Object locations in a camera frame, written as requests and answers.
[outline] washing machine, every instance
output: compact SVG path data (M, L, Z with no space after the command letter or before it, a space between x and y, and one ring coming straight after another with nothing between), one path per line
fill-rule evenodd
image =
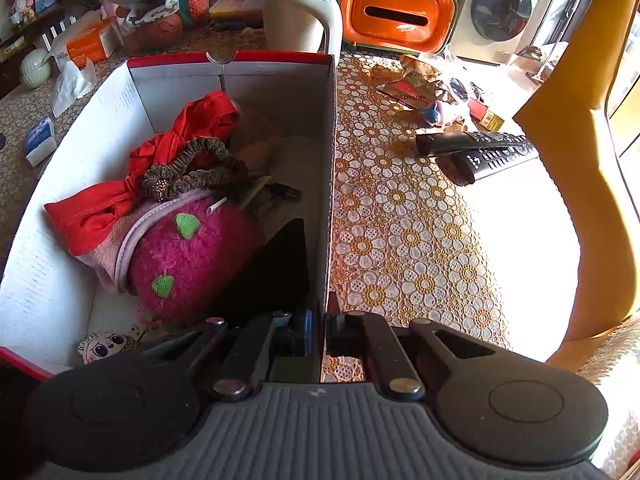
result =
M538 0L458 0L462 10L450 49L459 57L506 63Z

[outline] red and white box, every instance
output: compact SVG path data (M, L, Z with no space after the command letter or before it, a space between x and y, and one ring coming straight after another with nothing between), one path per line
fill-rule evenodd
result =
M77 346L91 332L126 330L132 306L106 292L71 257L44 205L126 176L127 154L171 129L180 110L208 92L262 111L284 134L273 178L302 190L299 203L265 224L266 238L292 218L305 221L312 294L328 295L335 129L335 69L323 54L238 52L228 64L206 53L131 59L102 83L44 171L15 235L0 283L0 358L44 380L79 366Z
M69 59L78 68L84 68L87 59L98 63L110 57L120 46L115 27L111 20L105 20L70 40L66 44Z

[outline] scrunchie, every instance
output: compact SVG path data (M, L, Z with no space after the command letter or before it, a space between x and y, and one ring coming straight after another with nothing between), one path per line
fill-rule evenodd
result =
M197 156L211 157L210 169L185 174ZM246 165L236 159L217 139L199 137L184 145L182 153L171 164L155 164L146 170L142 191L156 202L166 202L199 187L237 187L248 179Z

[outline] pink fuzzy pouch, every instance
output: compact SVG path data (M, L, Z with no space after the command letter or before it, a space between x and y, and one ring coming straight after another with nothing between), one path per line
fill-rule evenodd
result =
M143 235L129 264L129 285L149 325L200 321L212 300L264 240L230 203L212 213L212 197L165 216Z

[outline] gray ribbed plate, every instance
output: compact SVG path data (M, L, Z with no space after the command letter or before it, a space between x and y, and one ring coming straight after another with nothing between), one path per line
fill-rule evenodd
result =
M587 462L540 472L485 464L444 439L418 404L387 400L370 383L347 383L265 384L253 399L217 404L187 446L137 470L83 473L47 463L31 478L606 480L607 476Z

